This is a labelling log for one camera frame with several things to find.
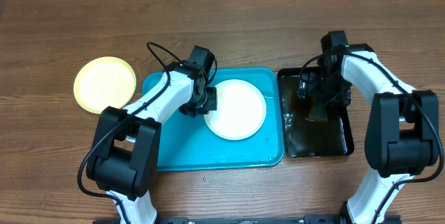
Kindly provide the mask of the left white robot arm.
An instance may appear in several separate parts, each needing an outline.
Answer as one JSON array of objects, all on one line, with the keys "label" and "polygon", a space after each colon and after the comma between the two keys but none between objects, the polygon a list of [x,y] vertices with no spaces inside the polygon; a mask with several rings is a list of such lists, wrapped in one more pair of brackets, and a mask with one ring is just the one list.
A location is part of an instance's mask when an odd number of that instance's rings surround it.
[{"label": "left white robot arm", "polygon": [[136,102],[100,114],[92,147],[81,162],[77,183],[83,193],[115,204],[116,223],[155,223],[149,198],[156,173],[162,125],[175,111],[208,114],[216,109],[211,87],[216,61],[172,62],[159,82]]}]

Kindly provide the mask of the white plate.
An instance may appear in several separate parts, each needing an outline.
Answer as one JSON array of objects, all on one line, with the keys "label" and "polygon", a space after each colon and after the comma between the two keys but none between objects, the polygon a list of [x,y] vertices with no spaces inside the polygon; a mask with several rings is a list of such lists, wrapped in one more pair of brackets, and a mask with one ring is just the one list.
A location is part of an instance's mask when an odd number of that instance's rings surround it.
[{"label": "white plate", "polygon": [[251,83],[230,79],[216,84],[217,109],[204,116],[217,136],[240,141],[257,133],[266,119],[264,96]]}]

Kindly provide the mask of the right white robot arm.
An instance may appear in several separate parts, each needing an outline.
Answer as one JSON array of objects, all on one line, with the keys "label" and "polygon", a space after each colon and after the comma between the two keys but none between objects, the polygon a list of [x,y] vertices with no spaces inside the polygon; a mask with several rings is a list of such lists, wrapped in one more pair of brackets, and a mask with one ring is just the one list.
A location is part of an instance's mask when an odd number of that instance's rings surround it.
[{"label": "right white robot arm", "polygon": [[351,86],[371,105],[364,140],[369,167],[343,218],[383,223],[404,185],[429,182],[443,170],[438,98],[398,79],[367,44],[323,44],[322,50],[314,57],[317,72],[301,67],[298,96],[314,100],[314,120],[323,119],[329,105],[348,106]]}]

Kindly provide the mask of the yellow plate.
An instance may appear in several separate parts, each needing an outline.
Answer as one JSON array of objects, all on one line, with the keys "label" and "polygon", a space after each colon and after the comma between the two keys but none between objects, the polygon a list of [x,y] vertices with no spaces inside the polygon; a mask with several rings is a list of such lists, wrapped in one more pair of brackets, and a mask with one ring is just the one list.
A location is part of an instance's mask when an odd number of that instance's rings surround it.
[{"label": "yellow plate", "polygon": [[85,64],[73,85],[78,105],[100,114],[106,107],[121,109],[133,97],[137,79],[133,68],[121,58],[104,56]]}]

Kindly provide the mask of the green yellow sponge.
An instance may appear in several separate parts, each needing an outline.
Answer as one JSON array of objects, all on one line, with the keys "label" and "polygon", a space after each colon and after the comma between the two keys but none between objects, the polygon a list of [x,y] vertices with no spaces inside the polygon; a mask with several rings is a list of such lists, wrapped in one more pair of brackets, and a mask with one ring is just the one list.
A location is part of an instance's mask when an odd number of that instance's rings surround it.
[{"label": "green yellow sponge", "polygon": [[327,122],[327,113],[322,97],[311,97],[311,108],[309,110],[307,119],[317,122]]}]

